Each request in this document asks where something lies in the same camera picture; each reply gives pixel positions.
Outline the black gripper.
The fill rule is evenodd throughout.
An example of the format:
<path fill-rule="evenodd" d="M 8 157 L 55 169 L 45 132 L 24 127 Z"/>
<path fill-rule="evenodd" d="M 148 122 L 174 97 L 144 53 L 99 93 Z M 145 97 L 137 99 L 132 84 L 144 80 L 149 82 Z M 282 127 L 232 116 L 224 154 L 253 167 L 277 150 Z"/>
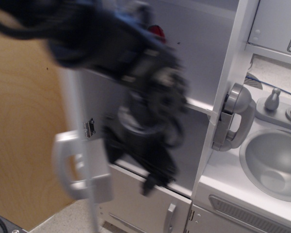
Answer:
<path fill-rule="evenodd" d="M 131 156 L 148 173 L 142 195 L 157 186 L 168 186 L 178 168 L 168 149 L 183 142 L 183 128 L 174 116 L 156 118 L 147 107 L 119 107 L 103 119 L 104 143 L 108 160 L 114 164 L 124 154 Z"/>

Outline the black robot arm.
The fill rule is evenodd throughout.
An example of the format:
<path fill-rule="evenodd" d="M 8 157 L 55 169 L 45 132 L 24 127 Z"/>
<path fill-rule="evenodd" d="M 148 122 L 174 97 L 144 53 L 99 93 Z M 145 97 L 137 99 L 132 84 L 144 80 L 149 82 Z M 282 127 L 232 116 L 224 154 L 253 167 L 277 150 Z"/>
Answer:
<path fill-rule="evenodd" d="M 183 142 L 177 115 L 185 110 L 186 82 L 177 58 L 150 30 L 149 5 L 133 1 L 117 12 L 98 0 L 0 0 L 0 10 L 20 24 L 0 22 L 2 34 L 44 39 L 62 67 L 87 69 L 129 89 L 117 115 L 103 121 L 108 160 L 128 154 L 145 168 L 145 196 L 167 186 L 178 171 L 167 150 Z"/>

